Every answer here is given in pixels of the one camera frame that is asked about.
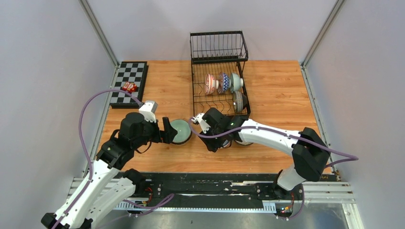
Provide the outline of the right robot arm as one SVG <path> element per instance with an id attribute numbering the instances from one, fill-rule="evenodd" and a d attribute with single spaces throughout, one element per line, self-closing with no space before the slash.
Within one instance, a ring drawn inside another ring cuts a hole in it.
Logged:
<path id="1" fill-rule="evenodd" d="M 319 135 L 308 127 L 301 131 L 279 129 L 245 115 L 226 116 L 215 108 L 199 113 L 192 121 L 199 124 L 199 138 L 211 152 L 236 141 L 268 146 L 290 156 L 292 165 L 279 172 L 272 186 L 278 199 L 287 198 L 293 188 L 305 181 L 320 181 L 330 157 Z"/>

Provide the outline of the white blue striped bowl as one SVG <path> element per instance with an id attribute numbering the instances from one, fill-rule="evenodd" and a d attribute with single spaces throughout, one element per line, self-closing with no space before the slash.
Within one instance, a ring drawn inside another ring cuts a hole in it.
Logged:
<path id="1" fill-rule="evenodd" d="M 232 145 L 232 142 L 226 140 L 226 141 L 223 143 L 222 148 L 228 148 L 228 147 L 230 147 L 231 145 Z"/>

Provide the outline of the orange geometric pattern bowl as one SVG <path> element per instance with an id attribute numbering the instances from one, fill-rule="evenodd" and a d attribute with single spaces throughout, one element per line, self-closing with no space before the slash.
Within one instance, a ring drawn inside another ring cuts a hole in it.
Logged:
<path id="1" fill-rule="evenodd" d="M 219 74 L 218 82 L 219 86 L 217 91 L 219 94 L 225 93 L 231 86 L 230 77 L 224 72 Z"/>

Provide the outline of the black beige bowl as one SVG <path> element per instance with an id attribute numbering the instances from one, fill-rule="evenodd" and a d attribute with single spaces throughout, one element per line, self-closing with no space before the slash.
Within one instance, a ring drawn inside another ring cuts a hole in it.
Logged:
<path id="1" fill-rule="evenodd" d="M 236 142 L 237 144 L 239 144 L 239 145 L 242 145 L 242 146 L 249 146 L 249 145 L 252 145 L 252 144 L 253 144 L 253 143 L 251 143 L 251 142 L 236 141 L 236 140 L 235 140 L 235 142 Z"/>

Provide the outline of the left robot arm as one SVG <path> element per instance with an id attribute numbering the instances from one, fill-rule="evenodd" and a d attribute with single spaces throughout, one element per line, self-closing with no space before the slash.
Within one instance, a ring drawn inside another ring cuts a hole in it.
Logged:
<path id="1" fill-rule="evenodd" d="M 170 144 L 177 135 L 167 117 L 164 130 L 158 123 L 137 112 L 129 113 L 121 121 L 110 139 L 100 148 L 92 168 L 72 196 L 55 213 L 46 213 L 41 223 L 47 229 L 94 229 L 121 201 L 141 197 L 146 192 L 145 177 L 130 169 L 105 194 L 102 190 L 133 158 L 138 148 L 151 143 Z"/>

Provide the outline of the beige interior bowl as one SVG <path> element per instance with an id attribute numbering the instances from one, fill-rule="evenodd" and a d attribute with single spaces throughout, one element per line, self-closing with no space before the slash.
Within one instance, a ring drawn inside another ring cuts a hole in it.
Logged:
<path id="1" fill-rule="evenodd" d="M 235 91 L 233 93 L 233 103 L 234 103 L 234 111 L 236 113 L 240 113 L 244 110 L 247 104 L 246 96 L 241 93 L 240 91 Z"/>

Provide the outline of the orange floral pattern bowl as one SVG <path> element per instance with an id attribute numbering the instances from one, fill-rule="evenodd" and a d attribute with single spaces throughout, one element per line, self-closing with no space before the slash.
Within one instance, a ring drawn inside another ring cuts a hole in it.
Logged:
<path id="1" fill-rule="evenodd" d="M 212 74 L 207 74 L 205 77 L 205 94 L 212 94 L 218 87 L 219 81 Z"/>

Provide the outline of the teal dashed pattern bowl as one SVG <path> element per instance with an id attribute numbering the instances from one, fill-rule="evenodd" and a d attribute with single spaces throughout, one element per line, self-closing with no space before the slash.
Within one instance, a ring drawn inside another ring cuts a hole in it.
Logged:
<path id="1" fill-rule="evenodd" d="M 236 73 L 231 73 L 230 76 L 230 80 L 231 80 L 231 87 L 230 87 L 230 91 L 236 92 L 239 91 L 243 86 L 244 86 L 244 80 L 243 78 L 241 78 L 238 74 Z"/>

